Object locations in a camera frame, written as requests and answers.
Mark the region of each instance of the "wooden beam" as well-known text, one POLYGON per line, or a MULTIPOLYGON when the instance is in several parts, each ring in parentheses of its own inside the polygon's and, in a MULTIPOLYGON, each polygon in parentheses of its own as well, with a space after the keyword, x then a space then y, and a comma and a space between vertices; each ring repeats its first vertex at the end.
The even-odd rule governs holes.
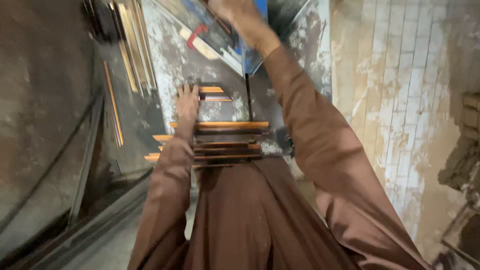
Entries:
MULTIPOLYGON (((177 123, 168 123, 177 128, 177 123)), ((197 129, 209 128, 234 128, 234 129, 264 129, 268 128, 268 122, 199 122, 195 124, 197 129)))

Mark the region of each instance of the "stack of wooden planks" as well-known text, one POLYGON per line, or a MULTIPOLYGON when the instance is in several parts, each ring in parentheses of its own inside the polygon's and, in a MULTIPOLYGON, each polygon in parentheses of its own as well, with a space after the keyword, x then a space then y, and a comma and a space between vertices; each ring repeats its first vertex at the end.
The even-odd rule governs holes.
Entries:
MULTIPOLYGON (((173 128, 177 123, 170 123, 173 128)), ((193 151, 195 152, 194 168, 226 167, 248 162, 262 157, 262 148, 254 140, 221 141, 215 140, 217 135, 261 135, 268 130, 268 122, 200 122, 195 126, 193 151)), ((172 135, 155 135, 162 151, 172 135)), ((159 153, 150 153, 145 159, 156 162, 159 153)))

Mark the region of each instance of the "hand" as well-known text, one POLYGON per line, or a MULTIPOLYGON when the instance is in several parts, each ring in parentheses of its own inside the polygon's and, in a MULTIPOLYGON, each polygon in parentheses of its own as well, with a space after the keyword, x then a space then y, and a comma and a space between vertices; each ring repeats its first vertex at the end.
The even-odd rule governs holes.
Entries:
POLYGON ((192 91, 188 83, 177 88, 177 113, 179 115, 179 123, 187 123, 193 126, 197 121, 198 91, 198 85, 193 86, 192 91))
POLYGON ((232 24, 248 46, 264 59, 280 46, 280 39, 252 0, 210 0, 208 5, 220 18, 232 24))

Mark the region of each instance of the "orange wooden strip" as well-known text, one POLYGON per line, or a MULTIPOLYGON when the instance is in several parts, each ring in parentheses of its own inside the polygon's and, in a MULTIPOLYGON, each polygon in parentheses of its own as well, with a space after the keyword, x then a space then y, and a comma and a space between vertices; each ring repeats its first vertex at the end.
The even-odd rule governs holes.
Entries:
POLYGON ((153 135, 153 138, 159 142, 169 141, 173 135, 153 135))
MULTIPOLYGON (((168 123, 171 127, 177 128, 177 123, 168 123)), ((199 122, 196 128, 237 128, 237 129, 263 129, 268 127, 268 122, 199 122)))
POLYGON ((223 93, 223 90, 217 86, 201 86, 200 93, 223 93))

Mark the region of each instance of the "person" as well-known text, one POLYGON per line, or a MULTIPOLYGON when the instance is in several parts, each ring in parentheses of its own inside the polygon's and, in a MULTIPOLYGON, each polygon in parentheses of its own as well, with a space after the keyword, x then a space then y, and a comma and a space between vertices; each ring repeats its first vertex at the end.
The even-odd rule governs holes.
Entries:
POLYGON ((203 175, 190 241, 192 134, 198 86, 178 89, 178 127, 150 179, 129 270, 431 269, 390 204, 361 142, 321 94, 252 0, 210 0, 263 57, 326 224, 282 158, 203 175))

